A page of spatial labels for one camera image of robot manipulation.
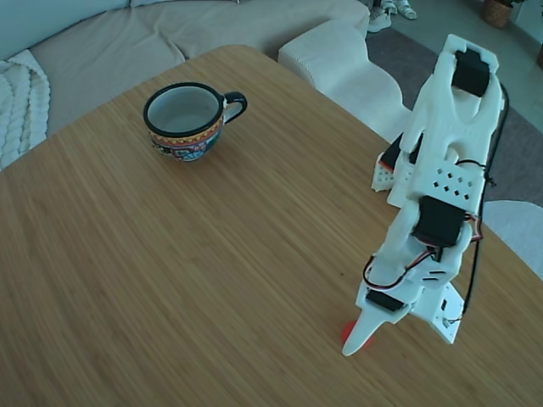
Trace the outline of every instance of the ceramic mug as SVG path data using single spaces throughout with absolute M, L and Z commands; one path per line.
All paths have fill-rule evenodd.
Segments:
M 211 150 L 222 128 L 247 108 L 240 92 L 221 95 L 203 83 L 182 82 L 160 89 L 145 103 L 143 120 L 153 147 L 179 161 Z

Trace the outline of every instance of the shoe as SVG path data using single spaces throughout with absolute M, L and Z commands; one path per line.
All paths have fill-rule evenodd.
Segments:
M 396 7 L 393 0 L 382 0 L 379 7 L 382 8 L 385 12 L 389 11 L 390 14 L 398 14 L 398 8 Z
M 374 7 L 370 13 L 370 24 L 367 27 L 368 32 L 376 33 L 389 28 L 392 25 L 390 20 L 390 9 L 383 10 L 380 7 Z
M 395 8 L 398 10 L 401 16 L 405 17 L 408 20 L 416 20 L 417 13 L 411 8 L 408 0 L 394 0 Z

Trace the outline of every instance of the wicker basket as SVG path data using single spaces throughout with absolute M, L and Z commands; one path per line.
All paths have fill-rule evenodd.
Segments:
M 495 28 L 503 28 L 511 17 L 512 7 L 499 0 L 484 0 L 481 18 Z

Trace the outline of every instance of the mug handle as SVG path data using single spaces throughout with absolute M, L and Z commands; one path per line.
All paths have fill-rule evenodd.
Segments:
M 225 108 L 231 103 L 238 103 L 238 106 L 233 106 L 225 109 L 224 124 L 237 119 L 247 109 L 247 98 L 240 92 L 229 92 L 224 95 Z

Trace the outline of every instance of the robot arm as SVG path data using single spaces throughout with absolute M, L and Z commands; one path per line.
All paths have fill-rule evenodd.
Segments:
M 481 238 L 484 166 L 503 108 L 497 68 L 493 53 L 449 35 L 391 147 L 397 154 L 379 155 L 372 185 L 391 187 L 388 202 L 400 212 L 362 272 L 356 297 L 362 312 L 343 354 L 410 313 L 454 342 L 463 300 L 451 280 L 469 243 Z

